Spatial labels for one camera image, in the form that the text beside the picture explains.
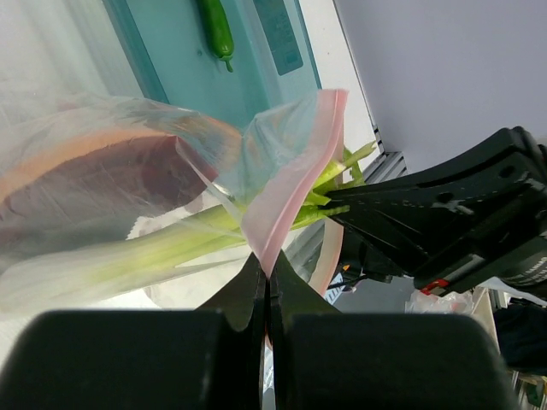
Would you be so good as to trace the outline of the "orange papaya slice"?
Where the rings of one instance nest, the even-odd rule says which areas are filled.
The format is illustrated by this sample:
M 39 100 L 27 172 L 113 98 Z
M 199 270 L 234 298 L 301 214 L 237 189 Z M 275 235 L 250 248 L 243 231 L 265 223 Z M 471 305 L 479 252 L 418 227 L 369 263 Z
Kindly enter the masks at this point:
M 146 130 L 79 137 L 1 175 L 1 257 L 26 259 L 126 237 L 139 216 L 200 196 L 217 172 L 183 138 Z

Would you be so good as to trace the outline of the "green chili pepper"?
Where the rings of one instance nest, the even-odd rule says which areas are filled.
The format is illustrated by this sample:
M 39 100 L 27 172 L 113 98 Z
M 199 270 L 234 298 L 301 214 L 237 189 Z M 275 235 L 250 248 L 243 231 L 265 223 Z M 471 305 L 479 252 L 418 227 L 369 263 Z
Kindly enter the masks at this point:
M 220 0 L 201 0 L 197 3 L 209 47 L 213 55 L 225 63 L 226 70 L 232 73 L 234 42 L 226 11 Z

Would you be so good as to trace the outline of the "clear zip top bag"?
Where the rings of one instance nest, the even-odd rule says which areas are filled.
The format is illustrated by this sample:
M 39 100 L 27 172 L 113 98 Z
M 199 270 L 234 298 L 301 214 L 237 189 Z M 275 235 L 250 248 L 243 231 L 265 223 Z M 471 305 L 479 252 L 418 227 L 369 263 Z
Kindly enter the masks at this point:
M 271 270 L 325 217 L 348 94 L 321 90 L 243 128 L 144 98 L 79 98 L 1 125 L 1 312 L 84 305 L 249 246 Z

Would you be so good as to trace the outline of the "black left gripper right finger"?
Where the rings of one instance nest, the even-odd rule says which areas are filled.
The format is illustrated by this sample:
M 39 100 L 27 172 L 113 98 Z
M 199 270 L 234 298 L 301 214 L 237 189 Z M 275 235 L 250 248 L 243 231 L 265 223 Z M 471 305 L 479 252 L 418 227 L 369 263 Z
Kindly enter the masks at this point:
M 279 409 L 516 409 L 506 367 L 473 318 L 341 313 L 285 255 L 269 279 Z

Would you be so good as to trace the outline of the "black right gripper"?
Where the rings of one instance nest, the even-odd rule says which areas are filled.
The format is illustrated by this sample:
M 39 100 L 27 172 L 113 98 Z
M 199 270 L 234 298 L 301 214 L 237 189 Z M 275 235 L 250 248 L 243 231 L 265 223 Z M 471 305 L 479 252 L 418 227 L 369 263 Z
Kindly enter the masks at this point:
M 418 173 L 328 193 L 348 232 L 344 258 L 379 281 L 412 278 L 444 296 L 498 277 L 546 295 L 546 148 L 502 128 Z

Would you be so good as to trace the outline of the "celery stalk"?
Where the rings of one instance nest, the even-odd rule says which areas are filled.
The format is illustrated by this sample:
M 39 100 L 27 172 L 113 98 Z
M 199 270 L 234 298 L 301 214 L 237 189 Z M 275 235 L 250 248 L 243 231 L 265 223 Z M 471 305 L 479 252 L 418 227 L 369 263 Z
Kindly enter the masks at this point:
M 325 209 L 330 202 L 326 194 L 338 188 L 335 179 L 345 171 L 349 171 L 351 176 L 346 187 L 364 185 L 358 161 L 375 149 L 375 143 L 368 143 L 355 152 L 345 149 L 341 161 L 329 161 L 298 210 L 291 229 L 304 228 L 347 211 L 347 206 Z M 236 220 L 221 205 L 217 205 L 155 233 L 126 240 L 121 244 L 119 252 L 110 253 L 114 258 L 112 261 L 91 270 L 91 282 L 98 284 L 101 281 L 128 278 L 140 280 L 146 286 L 159 279 L 161 272 L 244 243 L 243 233 Z

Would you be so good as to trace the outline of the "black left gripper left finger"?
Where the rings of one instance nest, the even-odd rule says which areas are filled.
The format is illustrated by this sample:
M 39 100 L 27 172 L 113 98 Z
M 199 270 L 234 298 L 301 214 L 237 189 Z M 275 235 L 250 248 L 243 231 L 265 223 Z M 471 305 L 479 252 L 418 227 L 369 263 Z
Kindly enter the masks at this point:
M 266 277 L 255 256 L 199 308 L 57 310 L 18 337 L 4 409 L 258 409 Z

